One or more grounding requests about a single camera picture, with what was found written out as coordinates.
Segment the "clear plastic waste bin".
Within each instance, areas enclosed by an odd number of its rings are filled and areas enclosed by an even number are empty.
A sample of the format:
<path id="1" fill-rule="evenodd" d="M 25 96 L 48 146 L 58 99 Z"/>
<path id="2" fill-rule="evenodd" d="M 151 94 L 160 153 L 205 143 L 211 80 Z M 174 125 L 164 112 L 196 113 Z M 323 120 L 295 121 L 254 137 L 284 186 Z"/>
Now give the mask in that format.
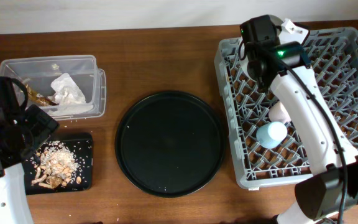
<path id="1" fill-rule="evenodd" d="M 106 76 L 92 55 L 65 55 L 5 60 L 0 77 L 24 84 L 37 105 L 55 120 L 101 117 L 106 109 Z"/>

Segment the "pink plastic cup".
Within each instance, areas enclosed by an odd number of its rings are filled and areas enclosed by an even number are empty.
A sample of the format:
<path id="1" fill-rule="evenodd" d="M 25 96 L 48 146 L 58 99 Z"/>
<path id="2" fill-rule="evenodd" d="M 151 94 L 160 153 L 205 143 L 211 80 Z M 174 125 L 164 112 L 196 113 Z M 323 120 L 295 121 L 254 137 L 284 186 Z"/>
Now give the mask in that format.
<path id="1" fill-rule="evenodd" d="M 279 121 L 283 124 L 291 122 L 290 115 L 281 101 L 278 101 L 269 109 L 268 118 L 271 122 Z"/>

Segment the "gold snack wrapper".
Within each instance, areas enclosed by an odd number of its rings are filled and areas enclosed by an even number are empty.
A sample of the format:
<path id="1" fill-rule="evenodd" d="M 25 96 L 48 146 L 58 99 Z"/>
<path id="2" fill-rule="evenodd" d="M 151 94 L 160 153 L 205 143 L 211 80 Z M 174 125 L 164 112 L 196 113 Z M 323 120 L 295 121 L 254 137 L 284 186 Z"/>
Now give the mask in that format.
<path id="1" fill-rule="evenodd" d="M 57 106 L 57 103 L 36 92 L 28 84 L 25 84 L 25 87 L 27 89 L 29 99 L 33 102 L 39 104 L 40 106 Z"/>

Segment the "white napkin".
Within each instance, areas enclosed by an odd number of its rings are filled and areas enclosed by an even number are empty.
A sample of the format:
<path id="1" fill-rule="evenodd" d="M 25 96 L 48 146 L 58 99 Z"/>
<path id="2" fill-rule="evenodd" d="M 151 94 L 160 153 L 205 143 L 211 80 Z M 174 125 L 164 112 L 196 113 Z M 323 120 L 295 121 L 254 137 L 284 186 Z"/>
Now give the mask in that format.
<path id="1" fill-rule="evenodd" d="M 86 104 L 86 98 L 68 73 L 56 78 L 50 85 L 55 94 L 48 98 L 57 103 L 56 110 L 49 110 L 52 116 L 68 116 L 87 112 L 94 108 Z"/>

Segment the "light blue plastic cup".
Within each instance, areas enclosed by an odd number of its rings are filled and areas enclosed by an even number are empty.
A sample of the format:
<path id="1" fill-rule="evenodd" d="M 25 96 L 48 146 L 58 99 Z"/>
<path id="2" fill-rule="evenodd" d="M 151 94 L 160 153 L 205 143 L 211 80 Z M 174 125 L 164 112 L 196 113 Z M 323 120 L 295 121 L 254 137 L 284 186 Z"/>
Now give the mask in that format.
<path id="1" fill-rule="evenodd" d="M 274 121 L 261 126 L 256 133 L 257 141 L 266 149 L 277 147 L 286 136 L 287 127 L 279 121 Z"/>

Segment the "black rectangular tray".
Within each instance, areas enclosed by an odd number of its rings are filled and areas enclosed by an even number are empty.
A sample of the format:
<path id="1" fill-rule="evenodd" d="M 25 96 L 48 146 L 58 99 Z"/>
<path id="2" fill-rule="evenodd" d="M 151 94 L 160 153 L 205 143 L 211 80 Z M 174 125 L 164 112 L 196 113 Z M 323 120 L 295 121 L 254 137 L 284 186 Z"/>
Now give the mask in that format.
<path id="1" fill-rule="evenodd" d="M 93 138 L 89 133 L 56 135 L 22 165 L 27 195 L 87 190 L 93 175 Z"/>

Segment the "food scraps and rice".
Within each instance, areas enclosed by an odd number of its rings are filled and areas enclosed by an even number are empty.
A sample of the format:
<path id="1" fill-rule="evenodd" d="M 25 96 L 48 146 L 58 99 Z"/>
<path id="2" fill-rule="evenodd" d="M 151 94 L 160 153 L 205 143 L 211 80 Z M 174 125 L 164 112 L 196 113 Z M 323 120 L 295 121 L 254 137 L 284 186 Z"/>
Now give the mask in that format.
<path id="1" fill-rule="evenodd" d="M 81 164 L 61 141 L 44 143 L 29 161 L 35 170 L 31 185 L 56 189 L 82 183 Z"/>

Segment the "grey plate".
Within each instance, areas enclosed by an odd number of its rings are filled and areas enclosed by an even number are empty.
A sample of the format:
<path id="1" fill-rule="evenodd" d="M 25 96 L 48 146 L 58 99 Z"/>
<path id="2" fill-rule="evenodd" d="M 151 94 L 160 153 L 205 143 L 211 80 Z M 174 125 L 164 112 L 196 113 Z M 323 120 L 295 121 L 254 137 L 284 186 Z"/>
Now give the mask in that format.
<path id="1" fill-rule="evenodd" d="M 248 66 L 249 60 L 248 60 L 247 54 L 245 52 L 245 47 L 242 45 L 241 47 L 238 48 L 238 50 L 239 50 L 239 53 L 238 53 L 239 65 L 241 67 L 241 70 L 244 72 L 244 75 L 248 79 L 250 79 L 250 76 L 249 76 L 248 71 L 247 71 L 247 66 Z"/>

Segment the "grey dishwasher rack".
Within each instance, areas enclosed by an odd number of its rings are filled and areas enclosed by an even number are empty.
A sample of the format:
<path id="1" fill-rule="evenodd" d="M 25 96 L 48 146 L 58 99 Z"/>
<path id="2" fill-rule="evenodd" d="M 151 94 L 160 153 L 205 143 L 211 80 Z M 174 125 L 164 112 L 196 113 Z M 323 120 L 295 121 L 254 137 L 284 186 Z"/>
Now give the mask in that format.
<path id="1" fill-rule="evenodd" d="M 292 124 L 287 124 L 288 134 L 276 148 L 266 149 L 257 142 L 257 130 L 269 122 L 269 109 L 277 97 L 259 91 L 256 82 L 244 75 L 238 58 L 240 41 L 220 41 L 214 58 L 238 186 L 257 190 L 310 178 L 306 151 Z M 342 132 L 358 150 L 358 30 L 313 30 L 303 46 L 323 98 Z"/>

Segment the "round black tray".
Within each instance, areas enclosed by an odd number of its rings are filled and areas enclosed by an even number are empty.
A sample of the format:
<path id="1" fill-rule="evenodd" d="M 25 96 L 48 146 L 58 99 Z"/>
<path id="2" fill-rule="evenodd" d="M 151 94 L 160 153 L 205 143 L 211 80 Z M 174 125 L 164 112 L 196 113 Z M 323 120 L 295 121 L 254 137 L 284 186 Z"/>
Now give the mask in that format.
<path id="1" fill-rule="evenodd" d="M 218 115 L 201 98 L 160 91 L 129 108 L 114 146 L 117 163 L 134 186 L 173 198 L 192 194 L 214 178 L 226 136 Z"/>

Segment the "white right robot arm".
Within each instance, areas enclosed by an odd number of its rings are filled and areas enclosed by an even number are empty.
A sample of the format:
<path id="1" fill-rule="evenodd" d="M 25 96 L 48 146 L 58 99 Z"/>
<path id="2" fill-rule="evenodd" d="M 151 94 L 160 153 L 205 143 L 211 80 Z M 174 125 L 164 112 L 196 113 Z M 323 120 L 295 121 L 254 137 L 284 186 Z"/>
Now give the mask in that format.
<path id="1" fill-rule="evenodd" d="M 240 25 L 246 75 L 284 105 L 301 138 L 312 176 L 295 186 L 295 203 L 275 223 L 317 223 L 358 205 L 358 150 L 327 106 L 302 44 L 308 30 L 269 15 Z"/>

